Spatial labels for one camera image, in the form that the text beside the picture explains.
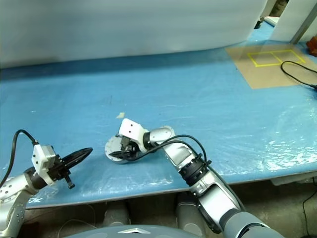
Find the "concrete floor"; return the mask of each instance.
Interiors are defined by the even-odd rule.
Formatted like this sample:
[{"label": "concrete floor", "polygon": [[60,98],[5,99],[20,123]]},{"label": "concrete floor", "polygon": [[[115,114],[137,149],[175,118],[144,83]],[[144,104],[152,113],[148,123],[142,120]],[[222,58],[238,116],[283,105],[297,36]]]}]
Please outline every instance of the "concrete floor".
[{"label": "concrete floor", "polygon": [[[306,235],[302,202],[315,191],[313,184],[276,187],[262,181],[236,185],[233,189],[249,212],[285,237]],[[131,223],[176,228],[175,199],[173,193],[127,200]],[[305,209],[310,234],[317,234],[317,195],[305,204]],[[93,229],[91,225],[102,227],[105,210],[105,203],[29,210],[19,238],[30,237],[30,231],[35,238],[60,238]],[[206,229],[208,238],[222,237],[213,234],[207,226]]]}]

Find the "circular base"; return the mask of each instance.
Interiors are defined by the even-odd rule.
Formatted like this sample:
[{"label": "circular base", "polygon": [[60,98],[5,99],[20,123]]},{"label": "circular base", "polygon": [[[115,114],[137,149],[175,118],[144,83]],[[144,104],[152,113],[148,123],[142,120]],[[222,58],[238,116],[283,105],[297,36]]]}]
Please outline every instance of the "circular base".
[{"label": "circular base", "polygon": [[121,138],[120,137],[116,137],[116,136],[111,137],[110,140],[105,145],[105,154],[106,154],[106,156],[111,161],[113,161],[113,162],[115,162],[117,164],[125,164],[125,163],[128,162],[127,160],[118,159],[118,158],[116,158],[114,156],[109,155],[112,152],[120,151],[120,150],[121,150]]}]

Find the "cardboard sheet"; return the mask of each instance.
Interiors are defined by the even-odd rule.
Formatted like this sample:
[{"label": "cardboard sheet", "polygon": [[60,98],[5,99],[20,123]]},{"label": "cardboard sheet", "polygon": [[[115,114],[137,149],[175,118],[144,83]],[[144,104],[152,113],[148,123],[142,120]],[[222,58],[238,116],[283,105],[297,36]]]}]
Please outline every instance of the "cardboard sheet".
[{"label": "cardboard sheet", "polygon": [[[280,69],[282,62],[286,60],[317,70],[317,65],[291,44],[225,49],[252,89],[298,85],[297,81]],[[284,69],[304,82],[317,84],[316,74],[295,64],[285,64]]]}]

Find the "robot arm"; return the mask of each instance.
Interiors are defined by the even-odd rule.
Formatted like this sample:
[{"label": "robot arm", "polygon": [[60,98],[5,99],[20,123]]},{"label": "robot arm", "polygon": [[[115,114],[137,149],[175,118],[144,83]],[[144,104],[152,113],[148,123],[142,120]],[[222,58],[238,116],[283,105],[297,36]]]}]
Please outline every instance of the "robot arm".
[{"label": "robot arm", "polygon": [[69,169],[83,161],[92,150],[85,148],[61,158],[52,146],[37,142],[32,154],[34,166],[0,186],[0,237],[17,237],[23,224],[25,206],[41,188],[61,179],[73,188],[75,185],[69,178]]},{"label": "robot arm", "polygon": [[[122,121],[119,135],[106,144],[106,155],[123,163],[140,158],[140,153],[155,151],[166,141],[173,141],[175,133],[169,126],[153,131],[129,120]],[[225,238],[282,238],[257,217],[244,211],[243,205],[226,182],[189,146],[170,143],[163,149],[197,199],[197,207],[210,229],[223,232]]]}]

